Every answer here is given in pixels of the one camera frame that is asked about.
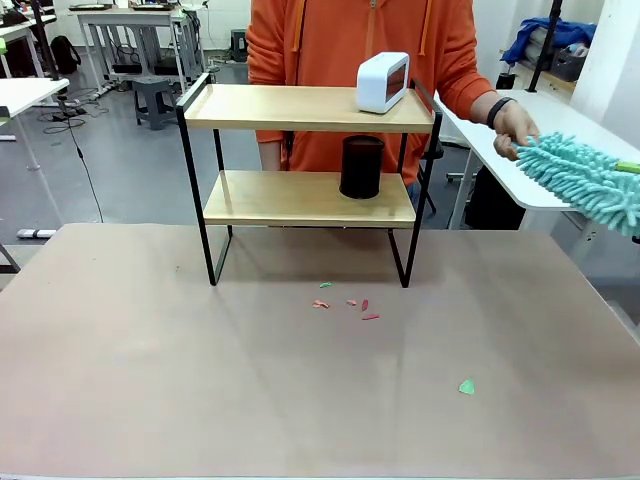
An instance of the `step stool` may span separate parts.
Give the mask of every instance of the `step stool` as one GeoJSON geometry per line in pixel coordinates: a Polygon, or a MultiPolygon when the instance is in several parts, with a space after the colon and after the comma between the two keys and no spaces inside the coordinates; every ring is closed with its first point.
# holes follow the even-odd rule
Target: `step stool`
{"type": "Polygon", "coordinates": [[[153,77],[143,77],[132,81],[133,98],[136,106],[136,123],[146,120],[151,130],[162,130],[162,122],[176,118],[176,102],[173,90],[166,80],[153,77]],[[145,106],[141,107],[138,93],[144,97],[145,106]],[[164,103],[163,94],[169,97],[171,105],[164,103]]]}

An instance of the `person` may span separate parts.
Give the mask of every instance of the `person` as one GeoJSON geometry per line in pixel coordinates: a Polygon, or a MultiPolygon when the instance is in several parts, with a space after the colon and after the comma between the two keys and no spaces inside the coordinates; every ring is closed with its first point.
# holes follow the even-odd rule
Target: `person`
{"type": "MultiPolygon", "coordinates": [[[[472,0],[253,0],[247,30],[249,81],[256,85],[354,87],[362,62],[383,51],[410,56],[419,80],[460,118],[487,124],[502,97],[477,71],[472,0]]],[[[528,144],[538,129],[516,101],[504,103],[493,122],[499,154],[517,158],[512,142],[528,144]]],[[[258,131],[264,170],[341,169],[347,134],[296,132],[292,146],[278,131],[258,131]]],[[[383,171],[396,172],[401,136],[385,142],[383,171]]],[[[428,136],[411,134],[403,168],[410,187],[428,136]]]]}

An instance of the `white digital clock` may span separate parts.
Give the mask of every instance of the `white digital clock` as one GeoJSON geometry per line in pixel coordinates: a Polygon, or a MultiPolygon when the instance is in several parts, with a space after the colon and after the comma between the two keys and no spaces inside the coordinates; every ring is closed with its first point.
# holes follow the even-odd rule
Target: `white digital clock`
{"type": "Polygon", "coordinates": [[[365,112],[387,113],[407,92],[409,55],[382,52],[358,69],[356,104],[365,112]]]}

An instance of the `black wristband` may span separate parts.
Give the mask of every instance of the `black wristband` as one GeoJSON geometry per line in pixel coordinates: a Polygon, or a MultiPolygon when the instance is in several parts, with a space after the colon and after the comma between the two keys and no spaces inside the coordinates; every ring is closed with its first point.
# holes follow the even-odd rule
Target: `black wristband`
{"type": "Polygon", "coordinates": [[[491,130],[495,130],[493,123],[496,121],[496,115],[498,115],[498,112],[502,110],[502,107],[504,107],[511,100],[513,100],[513,98],[511,97],[501,98],[496,102],[496,104],[491,108],[491,110],[489,110],[489,116],[487,117],[487,126],[491,130]]]}

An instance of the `two-tier shelf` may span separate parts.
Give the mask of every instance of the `two-tier shelf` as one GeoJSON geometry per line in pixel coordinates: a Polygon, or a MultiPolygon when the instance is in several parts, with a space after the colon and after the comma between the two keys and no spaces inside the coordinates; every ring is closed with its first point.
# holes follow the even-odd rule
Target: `two-tier shelf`
{"type": "Polygon", "coordinates": [[[411,82],[405,97],[385,115],[360,112],[355,99],[355,88],[221,85],[212,84],[211,76],[206,73],[182,96],[176,108],[178,124],[212,285],[220,278],[233,225],[387,229],[400,282],[403,287],[409,285],[442,112],[417,82],[411,82]],[[213,130],[218,157],[220,175],[204,209],[200,203],[189,127],[213,130]],[[398,173],[382,174],[377,197],[354,200],[340,193],[340,173],[226,170],[221,128],[402,134],[398,173]],[[417,212],[400,174],[409,133],[431,133],[425,156],[427,166],[418,175],[422,189],[417,212]],[[215,267],[207,225],[227,226],[227,238],[215,267]],[[394,229],[413,229],[406,269],[402,266],[394,229]]]}

